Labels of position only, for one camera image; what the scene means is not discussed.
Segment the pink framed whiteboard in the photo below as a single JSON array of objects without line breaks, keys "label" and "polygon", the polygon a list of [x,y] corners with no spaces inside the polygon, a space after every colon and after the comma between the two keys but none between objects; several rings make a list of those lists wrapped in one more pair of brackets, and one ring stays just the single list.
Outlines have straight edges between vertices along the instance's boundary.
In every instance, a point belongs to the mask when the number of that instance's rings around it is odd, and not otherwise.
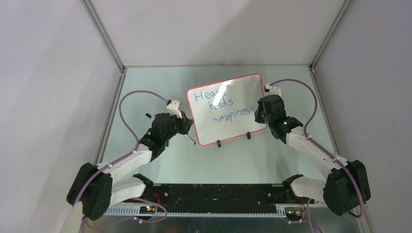
[{"label": "pink framed whiteboard", "polygon": [[255,122],[258,100],[264,96],[259,73],[214,82],[187,91],[199,145],[234,139],[266,129]]}]

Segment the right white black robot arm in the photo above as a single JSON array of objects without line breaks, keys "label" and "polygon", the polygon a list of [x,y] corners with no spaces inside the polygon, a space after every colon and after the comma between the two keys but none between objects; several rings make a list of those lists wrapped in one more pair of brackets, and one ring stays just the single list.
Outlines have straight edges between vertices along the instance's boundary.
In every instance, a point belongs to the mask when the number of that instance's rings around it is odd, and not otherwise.
[{"label": "right white black robot arm", "polygon": [[287,178],[282,195],[289,203],[301,197],[323,202],[336,215],[349,213],[371,198],[365,165],[359,160],[348,161],[334,154],[304,131],[304,125],[288,116],[279,95],[267,95],[258,100],[255,121],[268,126],[272,136],[304,155],[324,176],[316,180],[296,174]]}]

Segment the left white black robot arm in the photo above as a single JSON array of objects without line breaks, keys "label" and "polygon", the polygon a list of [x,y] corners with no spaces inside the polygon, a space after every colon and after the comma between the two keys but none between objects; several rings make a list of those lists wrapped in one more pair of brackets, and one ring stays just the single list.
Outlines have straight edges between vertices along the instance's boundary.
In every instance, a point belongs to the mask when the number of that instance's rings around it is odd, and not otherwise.
[{"label": "left white black robot arm", "polygon": [[83,164],[68,191],[67,203],[74,206],[81,202],[83,215],[97,220],[109,207],[124,200],[138,198],[141,202],[150,201],[154,195],[151,186],[137,176],[125,181],[123,177],[156,159],[174,136],[189,133],[194,121],[184,112],[181,115],[157,114],[137,147],[117,160],[98,165]]}]

